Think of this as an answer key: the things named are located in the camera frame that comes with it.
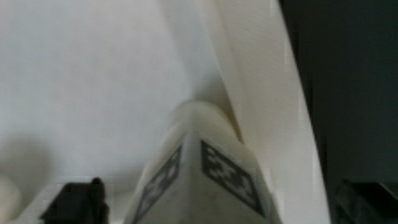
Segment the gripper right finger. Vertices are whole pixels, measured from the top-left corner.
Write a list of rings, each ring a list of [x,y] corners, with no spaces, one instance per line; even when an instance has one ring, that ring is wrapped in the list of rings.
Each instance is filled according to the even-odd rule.
[[[341,181],[335,224],[398,224],[398,182]]]

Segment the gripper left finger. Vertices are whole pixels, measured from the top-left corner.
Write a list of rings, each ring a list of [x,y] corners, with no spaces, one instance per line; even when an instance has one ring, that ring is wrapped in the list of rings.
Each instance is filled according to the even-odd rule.
[[[49,185],[10,224],[110,224],[101,178],[94,177],[88,182]]]

